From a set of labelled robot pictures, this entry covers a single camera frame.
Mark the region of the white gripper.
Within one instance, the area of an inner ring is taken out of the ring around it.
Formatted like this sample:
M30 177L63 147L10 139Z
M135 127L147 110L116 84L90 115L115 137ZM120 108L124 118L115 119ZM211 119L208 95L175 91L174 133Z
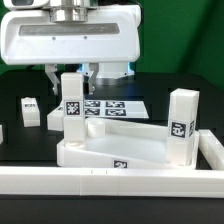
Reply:
M64 18L66 7L53 3L7 3L1 21L0 51L8 65L46 64L45 73L58 94L56 64L90 63L92 94L98 63L134 62L140 56L138 5L87 6L83 17Z

